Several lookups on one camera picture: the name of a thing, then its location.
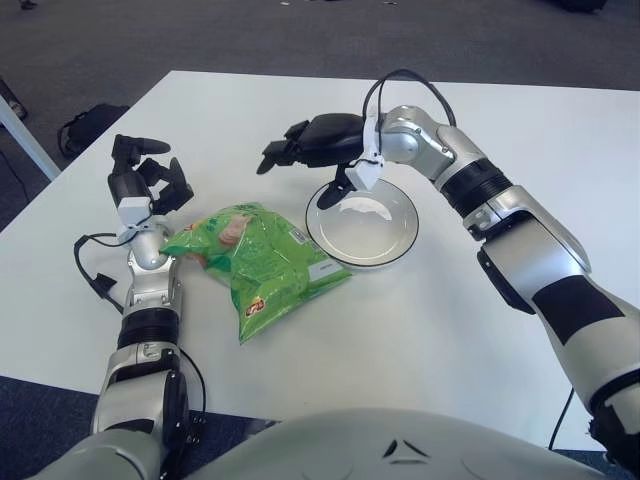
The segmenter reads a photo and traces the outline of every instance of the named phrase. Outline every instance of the white bowl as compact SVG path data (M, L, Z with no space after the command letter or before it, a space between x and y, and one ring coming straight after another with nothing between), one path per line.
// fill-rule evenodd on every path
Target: white bowl
M327 210L307 205L307 230L328 255L348 265L378 267L404 255L418 236L418 212L398 187L379 180L370 191L350 192Z

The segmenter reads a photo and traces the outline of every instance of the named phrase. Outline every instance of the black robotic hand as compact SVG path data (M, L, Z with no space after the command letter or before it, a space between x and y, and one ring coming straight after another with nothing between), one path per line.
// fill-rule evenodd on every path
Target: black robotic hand
M295 162L309 168L337 165L335 180L318 199L318 208L325 210L355 190L345 169L362 155L363 128L362 117L350 113L327 113L311 122L293 125L284 134L286 140L271 142L262 152L264 159L257 173L262 175L274 165L288 166Z

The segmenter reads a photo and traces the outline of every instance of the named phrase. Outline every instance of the cable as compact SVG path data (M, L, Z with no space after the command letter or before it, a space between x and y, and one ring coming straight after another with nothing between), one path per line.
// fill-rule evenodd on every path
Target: cable
M556 422L556 428L553 429L553 434L551 435L551 440L549 440L549 446L547 447L547 449L549 450L553 450L553 443L556 441L556 435L558 435L558 430L560 430L560 425L562 425L562 420L564 420L564 416L566 415L567 410L569 409L569 404L571 403L571 399L573 398L574 393L575 393L575 390L572 388L571 392L569 392L569 398L567 398L567 403L564 404L562 413L560 414L560 417Z
M382 77L380 80L378 80L376 83L373 84L373 86L369 89L369 91L367 92L367 95L364 98L364 102L362 104L362 119L366 121L367 119L367 108L369 106L369 100L371 99L371 96L373 95L373 92L376 91L376 88L379 87L378 90L378 124L376 125L376 127L378 128L378 149L379 152L382 152L382 88L384 87L384 84L387 80L389 80L390 78L393 77L409 77L413 80L416 80L418 82L420 82L421 84L423 84L425 87L427 87L431 93L433 93L435 95L435 97L438 99L438 101L440 102L440 105L442 105L442 108L444 109L446 115L447 115L447 119L449 120L449 125L451 125L452 127L457 126L457 122L456 122L456 116L453 113L453 109L451 108L451 105L449 105L449 102L447 102L447 99L444 98L444 95L442 95L442 93L440 93L440 91L435 87L435 85L433 85L431 82L427 81L424 77L418 75L416 72L406 69L406 68L400 68L398 70L394 70L393 72L389 72L387 73L384 77Z
M204 415L205 413L207 413L207 390L205 388L204 377L202 376L202 372L200 372L200 369L198 368L196 362L193 361L193 358L191 358L187 354L187 352L185 352L183 349L180 349L180 354L189 361L189 363L193 367L193 370L198 376L198 380L200 380L200 387L202 388L202 414Z
M22 194L24 195L24 199L25 199L25 201L26 201L26 203L28 205L31 200L29 199L29 194L27 193L27 186L24 184L24 182L22 181L20 176L13 169L13 166L9 162L9 159L7 158L7 156L4 154L4 152L2 150L0 150L0 155L4 159L4 163L7 164L7 167L11 171L11 174L13 175L13 178L15 178L16 181L20 184L20 188L22 188Z
M101 237L115 237L116 236L115 233L93 233L91 235L83 235L82 237L80 237L76 241L76 243L73 244L73 258L76 261L76 266L78 267L78 270L80 271L80 275L82 275L82 277L87 281L89 286L91 288L93 288L93 290L98 294L98 296L100 298L104 298L106 301L108 301L111 305L114 306L114 308L116 310L118 310L118 312L120 312L120 314L122 314L124 312L124 308L122 307L122 305L120 305L117 301L115 301L113 299L113 297L111 297L111 295L109 295L109 292L106 291L104 288L102 288L102 286L96 280L91 278L89 276L89 274L87 273L87 271L82 266L82 262L80 261L80 249L89 240L93 240L94 242L99 243L100 245L104 245L106 247L121 247L123 245L126 245L130 241L132 241L136 237L137 234L138 234L138 232L134 233L131 236L131 238L129 238L128 240L126 240L126 241L124 241L122 243L111 244L111 243L104 243L104 242L98 240L98 238L101 238Z

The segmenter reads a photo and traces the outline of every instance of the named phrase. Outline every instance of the silver arm segment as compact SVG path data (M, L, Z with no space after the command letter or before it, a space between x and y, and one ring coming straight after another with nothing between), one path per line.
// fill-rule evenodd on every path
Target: silver arm segment
M590 432L638 475L640 311L598 287L580 242L456 127L417 107L382 125L387 161L412 165L463 218L478 260L512 307L536 313L587 410Z

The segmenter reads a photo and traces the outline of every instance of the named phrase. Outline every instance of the snack bag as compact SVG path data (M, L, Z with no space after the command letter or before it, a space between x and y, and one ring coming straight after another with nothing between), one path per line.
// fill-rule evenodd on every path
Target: snack bag
M195 256L231 287L240 343L351 274L277 213L236 205L188 226L162 249Z

